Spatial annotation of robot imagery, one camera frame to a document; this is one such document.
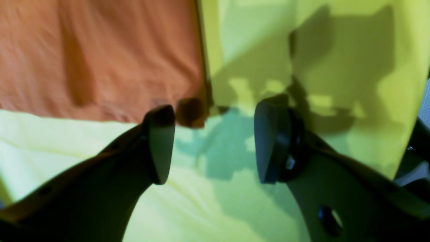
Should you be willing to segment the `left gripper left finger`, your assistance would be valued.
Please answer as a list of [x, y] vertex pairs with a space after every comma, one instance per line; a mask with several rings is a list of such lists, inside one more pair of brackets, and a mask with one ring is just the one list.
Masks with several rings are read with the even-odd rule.
[[169, 176], [175, 113], [162, 105], [100, 153], [1, 210], [2, 242], [121, 242], [141, 195]]

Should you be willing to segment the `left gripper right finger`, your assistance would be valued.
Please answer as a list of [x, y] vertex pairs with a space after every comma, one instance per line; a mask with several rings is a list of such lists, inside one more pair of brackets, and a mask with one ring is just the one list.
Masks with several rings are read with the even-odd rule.
[[313, 242], [429, 241], [429, 201], [333, 150], [286, 96], [257, 104], [254, 135], [261, 183], [287, 185]]

